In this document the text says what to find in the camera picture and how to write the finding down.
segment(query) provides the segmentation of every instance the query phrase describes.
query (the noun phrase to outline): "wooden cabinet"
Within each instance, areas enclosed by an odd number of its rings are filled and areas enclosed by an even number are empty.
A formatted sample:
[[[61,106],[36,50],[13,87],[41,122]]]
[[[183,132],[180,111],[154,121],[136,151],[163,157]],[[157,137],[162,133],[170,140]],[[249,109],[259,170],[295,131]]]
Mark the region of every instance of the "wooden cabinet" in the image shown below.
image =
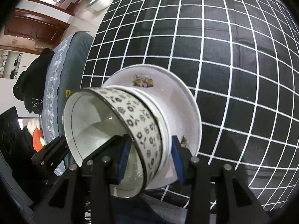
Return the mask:
[[[67,23],[49,16],[19,9],[8,19],[4,34],[56,45],[68,26]]]

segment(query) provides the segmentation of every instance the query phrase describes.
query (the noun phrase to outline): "plush toy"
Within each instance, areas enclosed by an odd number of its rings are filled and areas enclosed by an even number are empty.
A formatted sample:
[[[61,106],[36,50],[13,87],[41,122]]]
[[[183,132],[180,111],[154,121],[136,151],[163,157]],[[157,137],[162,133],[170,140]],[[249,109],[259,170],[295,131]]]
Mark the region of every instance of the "plush toy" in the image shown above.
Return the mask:
[[[45,145],[44,135],[40,127],[39,118],[33,118],[27,125],[29,133],[33,137],[33,148],[35,151],[40,151]]]

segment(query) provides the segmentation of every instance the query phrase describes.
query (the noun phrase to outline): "stuffed animal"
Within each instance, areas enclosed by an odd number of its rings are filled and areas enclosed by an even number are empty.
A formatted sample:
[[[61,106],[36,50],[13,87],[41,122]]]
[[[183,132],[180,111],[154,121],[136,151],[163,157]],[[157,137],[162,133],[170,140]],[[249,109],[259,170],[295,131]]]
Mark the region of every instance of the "stuffed animal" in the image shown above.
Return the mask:
[[[40,127],[39,118],[33,118],[29,121],[27,128],[33,137],[33,148],[35,151],[39,152],[46,145],[46,141],[44,140],[44,135]]]

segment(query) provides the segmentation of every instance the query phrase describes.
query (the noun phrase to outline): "blue gripper pad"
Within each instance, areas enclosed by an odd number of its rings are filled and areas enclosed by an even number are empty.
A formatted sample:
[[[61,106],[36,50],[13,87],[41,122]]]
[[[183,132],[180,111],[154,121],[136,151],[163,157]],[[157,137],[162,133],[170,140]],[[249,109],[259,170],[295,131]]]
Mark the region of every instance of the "blue gripper pad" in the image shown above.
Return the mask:
[[[173,158],[174,167],[175,167],[175,171],[178,176],[178,179],[179,179],[180,183],[183,184],[185,182],[185,176],[184,176],[184,172],[183,172],[183,163],[182,163],[182,160],[178,153],[178,150],[176,148],[176,144],[173,142],[173,139],[172,139],[171,155]]]
[[[122,179],[125,176],[125,171],[126,171],[126,167],[127,167],[129,153],[131,150],[131,145],[132,145],[132,141],[131,141],[131,139],[129,139],[126,142],[125,147],[121,153],[121,157],[120,157],[120,160],[118,162],[118,167],[117,167],[117,170],[118,170],[117,182],[118,182],[118,184],[120,184],[120,182],[122,181]]]

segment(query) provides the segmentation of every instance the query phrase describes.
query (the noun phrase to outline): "screw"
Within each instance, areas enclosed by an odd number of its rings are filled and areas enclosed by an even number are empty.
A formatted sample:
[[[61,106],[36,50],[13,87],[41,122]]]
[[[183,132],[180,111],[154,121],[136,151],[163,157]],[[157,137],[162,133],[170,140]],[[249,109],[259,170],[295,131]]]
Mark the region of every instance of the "screw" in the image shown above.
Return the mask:
[[[191,157],[191,162],[197,163],[199,162],[199,158],[196,156]]]
[[[71,171],[74,171],[74,170],[77,169],[77,165],[76,165],[76,164],[71,164],[70,167],[69,167],[69,169],[70,169]]]
[[[104,162],[104,163],[108,163],[108,162],[110,162],[110,160],[111,160],[111,158],[109,156],[104,156],[102,158],[102,162]]]
[[[231,165],[229,165],[228,163],[226,163],[223,167],[227,171],[230,171],[232,169]]]
[[[91,160],[91,159],[88,160],[88,161],[86,162],[86,165],[87,165],[87,166],[90,166],[90,165],[92,165],[92,164],[93,164],[93,160]]]

